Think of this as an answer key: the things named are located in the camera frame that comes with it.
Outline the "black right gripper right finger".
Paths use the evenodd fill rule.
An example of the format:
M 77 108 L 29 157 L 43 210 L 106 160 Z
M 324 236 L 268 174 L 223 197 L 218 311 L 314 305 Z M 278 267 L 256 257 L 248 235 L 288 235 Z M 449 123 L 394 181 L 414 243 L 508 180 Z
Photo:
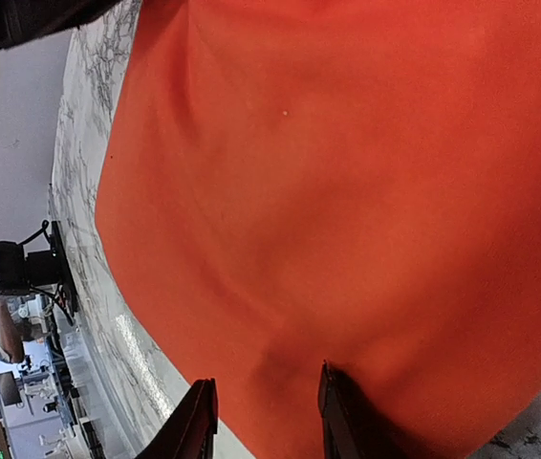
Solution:
M 405 458 L 388 423 L 359 385 L 341 369 L 324 362 L 317 405 L 326 458 Z

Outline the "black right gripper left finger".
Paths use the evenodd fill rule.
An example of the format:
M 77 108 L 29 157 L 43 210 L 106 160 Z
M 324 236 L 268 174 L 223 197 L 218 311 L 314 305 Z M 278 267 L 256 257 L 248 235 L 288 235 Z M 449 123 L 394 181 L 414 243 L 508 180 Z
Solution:
M 216 382 L 197 380 L 137 459 L 211 459 L 217 431 Z

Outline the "orange garment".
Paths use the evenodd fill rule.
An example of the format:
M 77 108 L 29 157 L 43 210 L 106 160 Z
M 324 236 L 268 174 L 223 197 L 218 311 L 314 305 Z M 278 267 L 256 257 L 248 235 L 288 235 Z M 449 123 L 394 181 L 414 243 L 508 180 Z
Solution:
M 146 1 L 99 181 L 119 290 L 260 458 L 320 367 L 418 458 L 541 391 L 541 1 Z

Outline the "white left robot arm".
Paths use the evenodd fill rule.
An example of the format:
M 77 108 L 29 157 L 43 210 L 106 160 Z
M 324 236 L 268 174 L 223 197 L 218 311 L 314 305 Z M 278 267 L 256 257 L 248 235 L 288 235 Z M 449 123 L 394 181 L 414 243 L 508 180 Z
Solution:
M 99 19 L 118 0 L 0 0 L 0 51 Z

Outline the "aluminium front frame rail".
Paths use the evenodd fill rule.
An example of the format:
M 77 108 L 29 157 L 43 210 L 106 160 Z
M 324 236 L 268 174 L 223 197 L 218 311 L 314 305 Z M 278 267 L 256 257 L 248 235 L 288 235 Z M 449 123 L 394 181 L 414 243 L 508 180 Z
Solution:
M 67 319 L 54 309 L 60 344 L 73 385 L 99 437 L 107 458 L 134 458 L 147 437 L 137 426 L 131 406 L 118 391 L 118 376 L 109 359 L 98 350 L 85 321 Z

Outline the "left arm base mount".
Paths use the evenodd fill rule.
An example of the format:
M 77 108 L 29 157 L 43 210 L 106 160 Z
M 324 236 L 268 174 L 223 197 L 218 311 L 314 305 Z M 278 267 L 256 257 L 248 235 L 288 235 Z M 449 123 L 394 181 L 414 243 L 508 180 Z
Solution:
M 49 248 L 26 252 L 25 246 L 41 235 Z M 44 220 L 41 228 L 22 242 L 0 241 L 0 295 L 31 294 L 45 295 L 74 325 L 79 302 L 56 221 Z

